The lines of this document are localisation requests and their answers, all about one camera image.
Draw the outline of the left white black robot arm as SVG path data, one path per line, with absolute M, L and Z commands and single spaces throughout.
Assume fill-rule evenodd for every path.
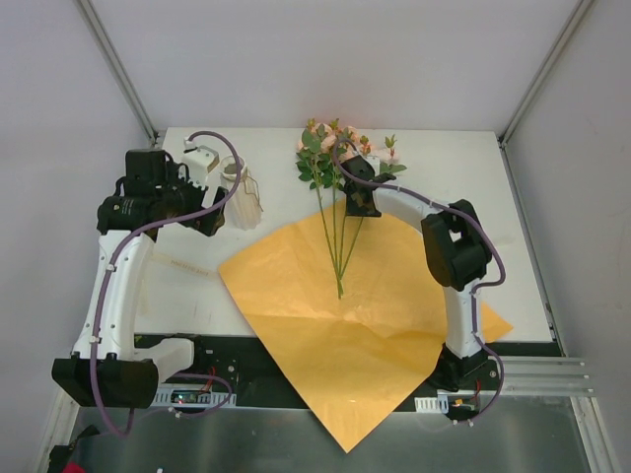
M 187 338 L 135 345 L 135 317 L 147 264 L 158 237 L 153 223 L 185 216 L 184 226 L 207 237 L 225 222 L 218 187 L 215 210 L 202 206 L 216 151 L 192 146 L 179 161 L 159 149 L 130 150 L 125 174 L 98 209 L 99 266 L 84 326 L 70 355 L 54 360 L 53 380 L 80 406 L 145 409 L 158 386 L 179 375 L 201 381 L 207 358 Z

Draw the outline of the pink rose stem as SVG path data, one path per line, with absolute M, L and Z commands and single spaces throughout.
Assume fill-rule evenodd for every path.
M 341 299 L 344 289 L 338 255 L 335 210 L 341 178 L 334 169 L 330 157 L 336 140 L 335 128 L 318 122 L 315 118 L 309 118 L 298 142 L 295 166 L 299 173 L 299 181 L 307 184 L 309 189 L 315 192 L 326 247 L 333 267 L 336 294 Z
M 341 145 L 344 150 L 344 153 L 338 153 L 338 159 L 341 163 L 350 160 L 354 156 L 361 154 L 362 156 L 366 156 L 367 153 L 371 151 L 371 143 L 370 139 L 361 134 L 356 128 L 352 126 L 347 126 L 341 132 L 341 136 L 346 139 L 346 141 Z M 356 241 L 359 236 L 359 232 L 361 230 L 361 226 L 363 223 L 363 219 L 359 220 L 359 224 L 355 233 L 351 239 L 351 243 L 349 249 L 344 251 L 344 242 L 346 240 L 345 230 L 346 230 L 346 219 L 347 217 L 343 217 L 342 221 L 342 237 L 341 237 L 341 246 L 340 246 L 340 255 L 343 257 L 343 261 L 340 263 L 340 280 L 343 280 L 345 272 L 350 263 L 351 255 L 354 250 Z
M 396 144 L 396 135 L 392 134 L 390 136 L 385 136 L 380 145 L 376 143 L 369 143 L 367 145 L 366 150 L 368 151 L 368 156 L 379 163 L 379 173 L 397 175 L 407 170 L 407 166 L 400 161 Z
M 338 233 L 338 216 L 337 216 L 337 191 L 338 184 L 340 183 L 340 177 L 335 164 L 331 165 L 331 192 L 332 192 L 332 227 L 333 227 L 333 267 L 336 278 L 336 290 L 337 297 L 339 299 L 343 296 L 343 285 L 341 276 L 341 256 L 340 256 L 340 243 Z

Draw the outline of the cream fabric ribbon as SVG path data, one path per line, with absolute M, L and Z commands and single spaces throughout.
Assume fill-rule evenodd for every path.
M 217 271 L 154 253 L 141 283 L 138 313 L 149 318 L 186 317 L 210 319 Z

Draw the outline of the orange wrapping paper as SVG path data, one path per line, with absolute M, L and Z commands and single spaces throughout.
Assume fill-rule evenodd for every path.
M 337 297 L 320 214 L 222 263 L 239 311 L 344 451 L 434 370 L 447 336 L 442 287 L 420 234 L 393 216 L 363 220 Z

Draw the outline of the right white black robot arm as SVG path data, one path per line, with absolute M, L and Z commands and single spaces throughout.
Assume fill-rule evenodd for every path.
M 443 287 L 448 334 L 428 382 L 437 389 L 456 392 L 479 376 L 487 361 L 481 334 L 481 301 L 476 290 L 492 259 L 470 202 L 442 204 L 391 182 L 389 173 L 375 174 L 356 156 L 338 166 L 345 177 L 346 213 L 379 218 L 396 217 L 422 236 L 427 267 Z

